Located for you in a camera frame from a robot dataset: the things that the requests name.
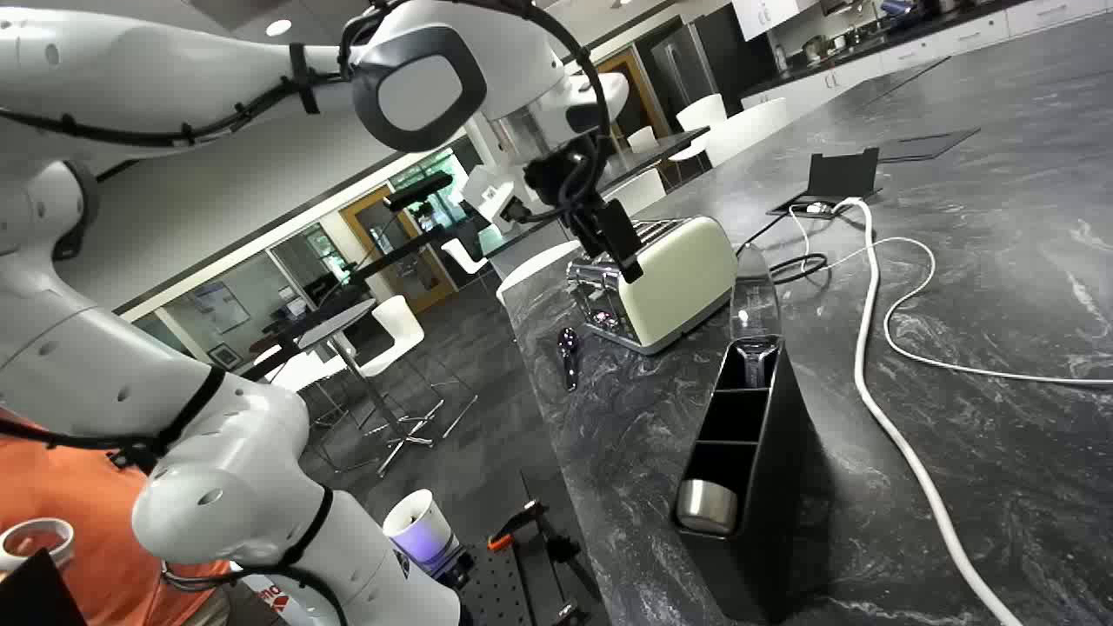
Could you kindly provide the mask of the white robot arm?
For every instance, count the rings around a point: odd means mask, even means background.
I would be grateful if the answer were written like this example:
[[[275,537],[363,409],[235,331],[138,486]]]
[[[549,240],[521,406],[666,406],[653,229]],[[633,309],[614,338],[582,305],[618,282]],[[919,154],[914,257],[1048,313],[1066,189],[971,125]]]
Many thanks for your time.
[[[466,120],[569,155],[552,209],[618,257],[633,229],[599,199],[599,146],[631,83],[533,0],[377,0],[333,45],[249,40],[80,7],[0,7],[0,396],[11,427],[120,447],[147,468],[131,532],[165,563],[271,575],[320,626],[463,626],[346,491],[306,475],[306,402],[189,359],[61,277],[93,217],[86,159],[201,151],[255,125],[349,112],[426,154]]]

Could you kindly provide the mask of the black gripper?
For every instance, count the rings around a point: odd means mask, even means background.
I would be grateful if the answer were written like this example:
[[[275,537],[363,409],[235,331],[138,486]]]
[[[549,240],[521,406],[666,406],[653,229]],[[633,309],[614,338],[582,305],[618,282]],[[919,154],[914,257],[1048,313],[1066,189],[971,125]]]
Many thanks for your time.
[[[589,260],[618,268],[625,282],[645,273],[637,249],[639,235],[618,203],[599,196],[599,177],[610,151],[589,134],[570,146],[533,159],[526,183],[552,209],[552,217],[582,240]]]

